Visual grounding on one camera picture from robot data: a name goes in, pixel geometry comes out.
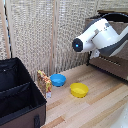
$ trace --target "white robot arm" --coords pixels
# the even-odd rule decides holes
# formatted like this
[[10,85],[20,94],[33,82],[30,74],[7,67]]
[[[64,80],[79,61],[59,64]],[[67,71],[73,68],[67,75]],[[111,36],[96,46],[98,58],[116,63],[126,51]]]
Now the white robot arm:
[[128,26],[118,35],[105,18],[93,20],[84,31],[74,39],[72,47],[79,53],[92,51],[93,57],[98,57],[99,53],[107,57],[114,56],[128,40]]

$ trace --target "floor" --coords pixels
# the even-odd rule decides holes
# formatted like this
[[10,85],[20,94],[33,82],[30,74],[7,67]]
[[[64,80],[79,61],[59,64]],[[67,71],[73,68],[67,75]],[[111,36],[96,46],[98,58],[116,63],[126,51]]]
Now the floor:
[[[82,65],[62,72],[63,87],[52,88],[47,99],[46,123],[41,128],[110,128],[128,102],[128,83],[92,66]],[[84,98],[70,93],[70,84],[89,88]]]

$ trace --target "blue bowl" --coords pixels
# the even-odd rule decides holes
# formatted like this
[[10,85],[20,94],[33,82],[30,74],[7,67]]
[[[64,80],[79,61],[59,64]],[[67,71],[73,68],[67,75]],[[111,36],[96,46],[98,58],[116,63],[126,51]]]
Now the blue bowl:
[[61,74],[53,74],[51,75],[50,79],[51,79],[52,85],[56,87],[63,86],[66,81],[66,77]]

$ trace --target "plastic bowl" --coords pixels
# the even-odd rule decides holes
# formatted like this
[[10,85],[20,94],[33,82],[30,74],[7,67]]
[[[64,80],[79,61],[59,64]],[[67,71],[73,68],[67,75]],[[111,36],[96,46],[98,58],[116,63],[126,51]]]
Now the plastic bowl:
[[70,85],[71,94],[75,97],[82,98],[85,97],[89,91],[88,87],[82,83],[73,83]]
[[61,74],[53,74],[51,75],[50,79],[51,79],[52,85],[56,87],[63,86],[66,81],[66,77]]

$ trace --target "woven blind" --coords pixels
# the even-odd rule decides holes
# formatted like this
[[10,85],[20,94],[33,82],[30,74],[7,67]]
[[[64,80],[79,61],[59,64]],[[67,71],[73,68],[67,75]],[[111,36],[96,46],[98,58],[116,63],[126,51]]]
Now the woven blind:
[[2,16],[0,13],[0,60],[7,59],[7,52],[5,47],[5,38],[2,25]]
[[4,1],[0,0],[0,60],[8,59],[10,56]]
[[95,6],[95,0],[60,0],[54,72],[68,70],[86,62],[87,53],[76,53],[72,41],[82,34],[85,18],[94,15]]
[[99,0],[98,9],[127,8],[128,0]]
[[33,80],[39,69],[49,75],[53,0],[6,0],[6,4],[13,57],[22,60]]

